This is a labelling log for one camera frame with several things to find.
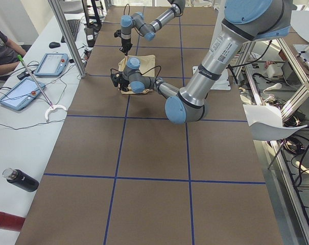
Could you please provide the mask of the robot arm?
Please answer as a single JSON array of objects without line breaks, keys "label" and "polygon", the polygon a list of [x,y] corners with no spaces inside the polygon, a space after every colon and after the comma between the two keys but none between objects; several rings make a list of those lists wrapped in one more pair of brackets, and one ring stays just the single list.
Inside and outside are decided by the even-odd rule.
[{"label": "robot arm", "polygon": [[176,88],[160,78],[143,76],[140,60],[129,58],[123,71],[111,75],[115,87],[134,93],[153,89],[166,98],[165,113],[175,124],[199,121],[207,115],[206,97],[241,46],[249,41],[288,35],[293,1],[226,1],[222,30],[211,44],[185,87]]},{"label": "robot arm", "polygon": [[156,33],[174,18],[180,17],[185,8],[185,1],[169,1],[171,6],[150,23],[146,23],[144,14],[136,12],[133,15],[123,15],[121,17],[121,28],[114,33],[114,37],[121,39],[120,51],[127,56],[133,44],[131,42],[132,29],[138,31],[139,36],[143,36],[147,41],[155,38]]}]

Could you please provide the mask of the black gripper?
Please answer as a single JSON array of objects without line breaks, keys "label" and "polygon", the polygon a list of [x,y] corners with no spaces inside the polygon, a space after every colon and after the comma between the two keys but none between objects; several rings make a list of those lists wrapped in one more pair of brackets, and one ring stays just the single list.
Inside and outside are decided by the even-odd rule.
[{"label": "black gripper", "polygon": [[125,56],[127,56],[129,50],[131,50],[132,48],[131,36],[122,36],[121,41],[122,41],[122,47],[120,48],[120,51],[124,53]]},{"label": "black gripper", "polygon": [[120,74],[120,91],[132,91],[131,87],[129,87],[129,80],[124,74]]}]

